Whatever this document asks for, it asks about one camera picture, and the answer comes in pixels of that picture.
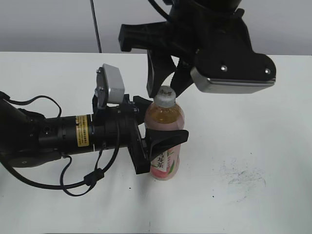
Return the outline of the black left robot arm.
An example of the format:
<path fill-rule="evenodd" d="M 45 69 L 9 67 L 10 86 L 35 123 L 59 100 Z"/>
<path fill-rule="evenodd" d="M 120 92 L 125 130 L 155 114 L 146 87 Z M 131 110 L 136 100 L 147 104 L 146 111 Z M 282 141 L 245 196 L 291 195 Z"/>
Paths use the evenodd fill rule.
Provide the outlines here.
<path fill-rule="evenodd" d="M 95 108 L 93 114 L 46 118 L 23 107 L 28 102 L 13 101 L 0 95 L 0 153 L 10 166 L 29 168 L 75 155 L 126 147 L 135 172 L 150 171 L 159 154 L 188 140 L 186 130 L 147 130 L 141 137 L 139 125 L 150 101 L 125 95 L 118 106 Z"/>

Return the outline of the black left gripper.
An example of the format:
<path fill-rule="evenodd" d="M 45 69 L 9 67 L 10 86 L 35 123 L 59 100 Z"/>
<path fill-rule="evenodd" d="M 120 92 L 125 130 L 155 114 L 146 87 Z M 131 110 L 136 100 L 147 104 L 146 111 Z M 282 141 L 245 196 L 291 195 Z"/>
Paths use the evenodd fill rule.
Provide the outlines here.
<path fill-rule="evenodd" d="M 120 148 L 129 151 L 137 175 L 150 172 L 151 163 L 165 151 L 187 142 L 187 130 L 159 131 L 146 129 L 145 142 L 138 126 L 144 122 L 145 113 L 153 103 L 141 96 L 125 94 L 117 106 L 98 109 L 93 96 L 92 140 L 96 150 L 114 149 L 109 163 L 102 169 L 105 173 L 113 165 Z"/>

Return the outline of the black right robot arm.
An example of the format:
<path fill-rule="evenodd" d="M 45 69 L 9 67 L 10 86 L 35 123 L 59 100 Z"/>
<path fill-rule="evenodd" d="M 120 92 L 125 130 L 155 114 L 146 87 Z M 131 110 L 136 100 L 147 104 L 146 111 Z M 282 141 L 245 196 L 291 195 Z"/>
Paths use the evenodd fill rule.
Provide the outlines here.
<path fill-rule="evenodd" d="M 164 21 L 123 24 L 118 36 L 121 51 L 147 52 L 149 97 L 168 76 L 177 95 L 192 84 L 212 94 L 251 94 L 275 85 L 276 66 L 253 50 L 239 1 L 168 0 L 169 13 L 150 4 Z"/>

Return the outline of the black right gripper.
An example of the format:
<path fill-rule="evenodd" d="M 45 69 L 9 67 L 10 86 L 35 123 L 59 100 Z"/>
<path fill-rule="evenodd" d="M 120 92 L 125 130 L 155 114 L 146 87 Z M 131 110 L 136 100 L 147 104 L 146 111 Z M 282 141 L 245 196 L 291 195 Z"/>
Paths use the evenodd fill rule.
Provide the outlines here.
<path fill-rule="evenodd" d="M 179 97 L 193 84 L 194 67 L 214 79 L 275 78 L 274 62 L 253 50 L 243 14 L 236 4 L 173 4 L 163 22 L 121 25 L 120 49 L 147 51 L 150 98 L 173 72 L 170 87 Z M 177 67 L 173 57 L 179 58 Z"/>

